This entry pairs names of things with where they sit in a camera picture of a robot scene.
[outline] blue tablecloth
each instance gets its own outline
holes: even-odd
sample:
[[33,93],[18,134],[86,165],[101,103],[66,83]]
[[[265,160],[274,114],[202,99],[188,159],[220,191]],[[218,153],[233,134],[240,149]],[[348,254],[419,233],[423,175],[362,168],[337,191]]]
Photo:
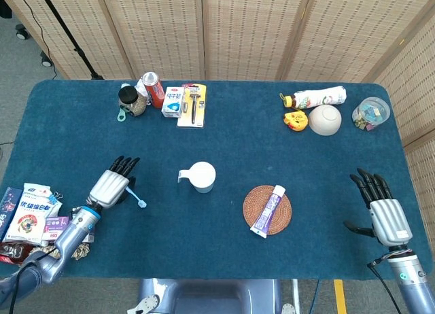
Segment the blue tablecloth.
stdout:
[[[179,86],[183,82],[164,82]],[[203,82],[204,129],[177,128],[159,109],[118,122],[120,81],[46,81],[33,89],[1,191],[24,182],[65,196],[60,214],[84,204],[101,173],[121,154],[141,157],[132,172],[140,209],[129,197],[103,212],[90,254],[71,261],[66,276],[160,278],[372,279],[366,263],[386,249],[350,233],[343,220],[370,226],[349,179],[357,167],[379,173],[407,215],[409,243],[427,271],[432,257],[393,116],[372,132],[357,129],[351,112],[366,97],[389,103],[376,84],[342,84],[337,134],[300,133],[283,122],[279,93],[336,86],[307,82]],[[205,160],[217,171],[214,189],[199,194],[177,183],[180,169]],[[249,231],[242,204],[259,185],[280,184],[292,220],[262,239]],[[387,264],[379,269],[392,277]],[[0,274],[16,270],[0,264]]]

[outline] white box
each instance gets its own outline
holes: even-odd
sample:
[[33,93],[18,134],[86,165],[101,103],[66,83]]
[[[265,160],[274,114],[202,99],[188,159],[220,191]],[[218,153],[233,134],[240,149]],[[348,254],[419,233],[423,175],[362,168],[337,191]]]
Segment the white box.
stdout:
[[168,87],[164,95],[162,114],[165,117],[180,118],[183,111],[184,88]]

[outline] robotic arm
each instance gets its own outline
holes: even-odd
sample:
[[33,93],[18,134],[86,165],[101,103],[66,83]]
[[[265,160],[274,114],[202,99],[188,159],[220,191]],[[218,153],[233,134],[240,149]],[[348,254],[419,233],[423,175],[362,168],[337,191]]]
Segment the robotic arm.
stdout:
[[11,277],[0,281],[0,309],[13,307],[16,300],[34,292],[42,283],[56,282],[63,273],[67,261],[83,241],[89,230],[101,219],[103,209],[114,206],[134,177],[127,178],[139,158],[131,160],[120,156],[100,177],[90,191],[83,206],[67,229],[57,238],[56,248],[60,258],[56,260],[43,251],[31,254],[21,269]]
[[434,314],[435,297],[417,255],[408,248],[407,243],[413,234],[400,203],[393,198],[381,176],[371,175],[362,169],[358,169],[358,173],[362,179],[357,175],[350,177],[360,189],[372,218],[372,228],[360,228],[349,221],[343,222],[344,225],[356,234],[376,237],[388,247],[388,253],[367,264],[367,267],[377,274],[374,267],[383,260],[388,261],[409,313]]

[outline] woven coaster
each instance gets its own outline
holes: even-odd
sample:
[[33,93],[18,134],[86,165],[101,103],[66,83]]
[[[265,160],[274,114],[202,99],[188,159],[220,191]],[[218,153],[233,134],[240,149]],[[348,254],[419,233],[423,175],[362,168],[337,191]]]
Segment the woven coaster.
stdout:
[[[243,217],[245,217],[245,221],[249,227],[254,225],[258,216],[262,213],[269,197],[272,195],[273,188],[273,186],[268,185],[258,186],[251,190],[245,197],[245,201],[243,202]],[[277,234],[281,232],[288,226],[291,218],[292,205],[288,197],[284,194],[281,202],[278,204],[278,208],[275,209],[275,214],[273,215],[267,234]]]

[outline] white mug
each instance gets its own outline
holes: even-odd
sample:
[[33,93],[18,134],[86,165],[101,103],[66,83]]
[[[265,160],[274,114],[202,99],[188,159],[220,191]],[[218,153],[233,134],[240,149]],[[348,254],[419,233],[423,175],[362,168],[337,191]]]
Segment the white mug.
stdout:
[[188,178],[190,183],[200,193],[208,193],[213,188],[216,178],[216,170],[208,162],[197,162],[188,170],[178,172],[178,182],[183,178]]

